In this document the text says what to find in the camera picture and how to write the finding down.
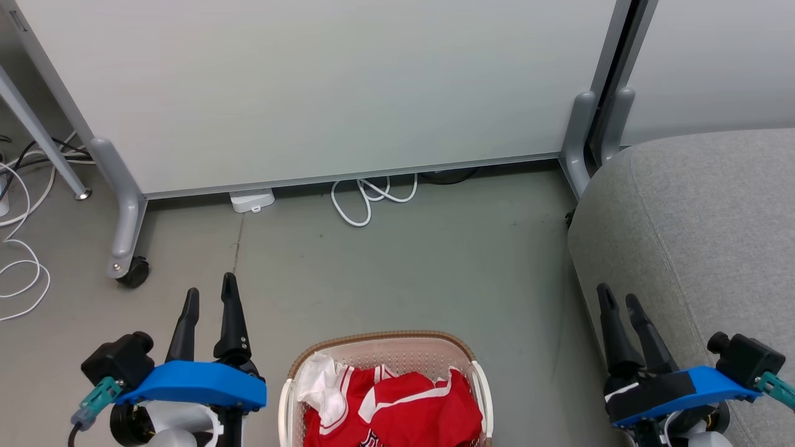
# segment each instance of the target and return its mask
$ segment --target white cable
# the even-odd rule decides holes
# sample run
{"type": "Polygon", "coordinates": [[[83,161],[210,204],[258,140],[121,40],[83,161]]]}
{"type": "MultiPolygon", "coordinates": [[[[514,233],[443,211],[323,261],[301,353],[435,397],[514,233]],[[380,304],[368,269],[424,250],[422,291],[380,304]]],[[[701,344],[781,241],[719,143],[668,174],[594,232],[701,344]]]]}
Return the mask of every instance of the white cable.
{"type": "Polygon", "coordinates": [[[674,411],[673,413],[669,414],[665,419],[665,424],[662,426],[662,436],[665,438],[665,444],[668,446],[671,446],[671,438],[668,437],[668,425],[670,425],[671,421],[676,419],[680,414],[682,414],[681,411],[674,411]]]}
{"type": "Polygon", "coordinates": [[[386,190],[384,191],[382,191],[381,189],[379,189],[377,186],[373,185],[369,181],[364,180],[363,178],[356,179],[356,186],[359,187],[359,192],[362,193],[362,198],[364,199],[364,206],[367,209],[367,218],[363,222],[355,222],[351,220],[348,216],[345,215],[342,208],[339,207],[335,195],[335,191],[337,189],[338,184],[339,182],[335,181],[334,184],[332,185],[332,203],[334,204],[334,208],[337,208],[337,212],[339,213],[339,215],[342,216],[342,218],[345,219],[345,221],[348,222],[349,224],[353,225],[354,227],[364,227],[365,225],[370,223],[370,218],[372,218],[373,216],[372,209],[370,208],[370,202],[378,202],[380,200],[383,200],[384,197],[389,200],[392,200],[393,202],[398,202],[399,204],[404,204],[409,200],[412,200],[414,198],[414,194],[417,192],[417,175],[414,174],[414,186],[411,189],[411,194],[409,194],[409,196],[406,197],[405,199],[398,199],[397,197],[391,196],[389,194],[391,186],[389,177],[386,178],[386,190]],[[364,185],[369,186],[371,189],[377,192],[378,196],[377,197],[369,196],[364,189],[364,185]]]}
{"type": "Polygon", "coordinates": [[[19,225],[17,225],[17,227],[14,228],[11,231],[11,233],[8,234],[4,238],[3,243],[18,243],[18,244],[22,245],[24,248],[26,248],[30,252],[30,255],[33,256],[33,260],[32,261],[30,259],[22,259],[21,261],[12,262],[11,264],[3,267],[3,269],[0,270],[0,275],[4,274],[6,272],[6,270],[8,270],[9,268],[11,268],[13,266],[16,266],[17,264],[30,263],[30,264],[35,264],[36,265],[36,277],[33,278],[33,280],[27,286],[23,287],[21,290],[18,290],[17,292],[14,292],[14,293],[11,293],[11,294],[8,294],[8,295],[0,295],[0,298],[16,297],[20,293],[26,292],[28,289],[33,287],[33,285],[36,284],[36,282],[39,280],[39,277],[41,276],[41,271],[42,270],[47,274],[47,285],[45,286],[44,291],[41,292],[41,296],[39,297],[39,299],[37,299],[36,302],[34,302],[33,305],[30,306],[26,311],[23,311],[23,312],[20,312],[20,313],[15,313],[14,315],[11,315],[11,316],[8,316],[8,317],[0,318],[0,321],[6,321],[6,320],[10,320],[12,318],[21,317],[22,315],[25,315],[26,313],[28,313],[31,310],[35,309],[36,306],[39,305],[41,300],[44,299],[45,295],[47,294],[47,291],[49,290],[49,286],[50,286],[51,277],[50,277],[49,270],[47,270],[46,267],[42,266],[39,263],[39,258],[36,256],[36,253],[33,252],[33,249],[30,248],[30,246],[28,244],[22,242],[19,239],[11,239],[11,237],[14,236],[14,234],[17,232],[17,230],[19,230],[19,228],[22,226],[22,224],[25,223],[25,219],[27,219],[28,215],[32,211],[32,209],[30,207],[30,193],[28,192],[28,187],[25,185],[25,182],[22,180],[22,177],[20,177],[20,175],[16,171],[13,171],[12,169],[9,169],[9,167],[7,165],[3,164],[3,163],[0,163],[0,166],[5,168],[5,169],[7,169],[9,172],[11,172],[17,178],[17,180],[19,180],[19,184],[22,185],[22,189],[25,191],[25,200],[27,202],[27,208],[25,210],[25,214],[20,216],[21,219],[20,219],[19,225]]]}
{"type": "MultiPolygon", "coordinates": [[[[66,140],[64,140],[64,142],[69,143],[72,140],[72,138],[75,137],[75,135],[77,135],[77,133],[75,131],[73,131],[72,134],[70,134],[69,137],[66,138],[66,140]]],[[[58,150],[60,151],[63,148],[64,148],[63,146],[59,146],[58,150]]],[[[47,155],[47,154],[44,153],[44,151],[41,151],[41,150],[30,150],[30,151],[28,151],[27,154],[25,154],[25,157],[28,157],[29,155],[32,155],[32,154],[33,155],[35,155],[35,154],[47,155]]],[[[72,155],[72,154],[79,154],[79,152],[71,150],[71,151],[65,153],[64,155],[72,155]]],[[[11,171],[11,168],[9,168],[9,165],[13,165],[14,163],[17,162],[17,160],[12,160],[12,161],[10,161],[8,163],[8,165],[3,165],[2,167],[0,167],[0,173],[3,173],[6,170],[11,171]]],[[[81,161],[81,160],[68,160],[68,161],[70,163],[76,163],[76,164],[81,164],[81,165],[95,165],[96,164],[93,161],[81,161]]],[[[33,204],[32,207],[30,207],[30,210],[27,211],[27,214],[30,214],[30,213],[36,211],[39,208],[39,205],[41,205],[41,203],[45,201],[45,199],[49,195],[50,191],[52,190],[52,185],[55,183],[55,172],[56,172],[56,169],[55,169],[55,166],[53,166],[52,170],[50,171],[50,178],[49,178],[49,183],[47,184],[47,188],[45,189],[44,193],[41,194],[41,197],[39,197],[39,200],[37,200],[36,203],[33,204]]],[[[27,214],[23,214],[21,216],[14,217],[13,219],[10,219],[10,220],[4,220],[4,221],[0,222],[0,227],[8,227],[9,225],[13,225],[16,222],[19,222],[20,220],[23,220],[25,218],[25,216],[27,216],[27,214]]]]}

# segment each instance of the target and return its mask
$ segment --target red jersey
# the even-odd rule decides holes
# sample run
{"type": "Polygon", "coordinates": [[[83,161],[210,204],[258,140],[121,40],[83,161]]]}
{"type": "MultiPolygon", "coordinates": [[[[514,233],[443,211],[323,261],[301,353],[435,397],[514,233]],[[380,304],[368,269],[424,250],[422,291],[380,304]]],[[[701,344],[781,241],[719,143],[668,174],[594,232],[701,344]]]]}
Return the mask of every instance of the red jersey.
{"type": "Polygon", "coordinates": [[[483,416],[467,380],[450,368],[436,383],[418,372],[395,377],[386,367],[339,374],[343,416],[326,426],[304,415],[304,447],[455,447],[478,439],[483,416]]]}

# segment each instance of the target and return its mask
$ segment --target teal connector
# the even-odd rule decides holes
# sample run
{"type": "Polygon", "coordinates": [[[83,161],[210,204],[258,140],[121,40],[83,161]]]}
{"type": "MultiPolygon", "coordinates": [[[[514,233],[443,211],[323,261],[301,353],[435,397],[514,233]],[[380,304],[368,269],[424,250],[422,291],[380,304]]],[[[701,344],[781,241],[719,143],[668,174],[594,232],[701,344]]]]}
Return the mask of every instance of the teal connector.
{"type": "Polygon", "coordinates": [[[756,389],[778,400],[791,410],[795,410],[795,388],[779,379],[777,375],[770,371],[762,374],[756,384],[756,389]]]}
{"type": "Polygon", "coordinates": [[[117,383],[112,377],[100,380],[94,390],[88,393],[88,396],[80,403],[80,409],[72,415],[72,424],[76,425],[79,423],[80,431],[90,429],[97,420],[97,415],[106,406],[113,403],[121,393],[121,384],[117,383]]]}

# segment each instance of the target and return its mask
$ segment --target gray fabric cushion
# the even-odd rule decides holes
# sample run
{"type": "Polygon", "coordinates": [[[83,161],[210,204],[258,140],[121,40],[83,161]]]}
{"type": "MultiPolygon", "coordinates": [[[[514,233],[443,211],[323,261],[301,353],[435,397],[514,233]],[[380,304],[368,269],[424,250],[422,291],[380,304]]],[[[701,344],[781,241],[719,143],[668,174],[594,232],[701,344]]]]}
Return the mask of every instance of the gray fabric cushion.
{"type": "MultiPolygon", "coordinates": [[[[780,376],[795,383],[795,130],[630,147],[591,180],[568,241],[600,343],[606,282],[622,304],[638,295],[680,367],[715,366],[709,337],[740,332],[788,356],[780,376]]],[[[735,447],[795,445],[782,404],[730,405],[735,447]]]]}

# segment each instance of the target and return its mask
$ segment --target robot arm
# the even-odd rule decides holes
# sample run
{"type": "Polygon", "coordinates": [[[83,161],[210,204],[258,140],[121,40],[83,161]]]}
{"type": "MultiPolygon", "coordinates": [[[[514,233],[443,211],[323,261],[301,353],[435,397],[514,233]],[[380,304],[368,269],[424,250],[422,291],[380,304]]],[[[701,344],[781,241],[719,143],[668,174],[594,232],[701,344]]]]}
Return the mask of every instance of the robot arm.
{"type": "Polygon", "coordinates": [[[649,364],[644,369],[643,358],[624,332],[610,287],[599,285],[597,294],[609,373],[605,408],[613,426],[625,430],[636,445],[674,445],[675,435],[690,432],[727,400],[753,402],[769,395],[795,409],[795,389],[776,376],[785,362],[781,353],[741,334],[729,339],[718,332],[708,343],[709,351],[720,355],[716,368],[679,371],[640,301],[630,294],[626,307],[649,364]]]}
{"type": "Polygon", "coordinates": [[[237,280],[231,273],[223,276],[221,300],[223,324],[213,350],[215,362],[193,361],[199,291],[190,289],[165,363],[154,366],[147,356],[153,341],[143,332],[105,343],[83,362],[81,369],[96,388],[80,404],[72,423],[88,430],[102,408],[113,403],[111,432],[121,445],[160,444],[157,427],[171,427],[168,421],[182,424],[165,430],[169,442],[187,439],[189,433],[189,445],[242,445],[243,418],[266,405],[267,387],[251,361],[237,280]],[[210,437],[204,432],[208,423],[214,427],[210,437]]]}

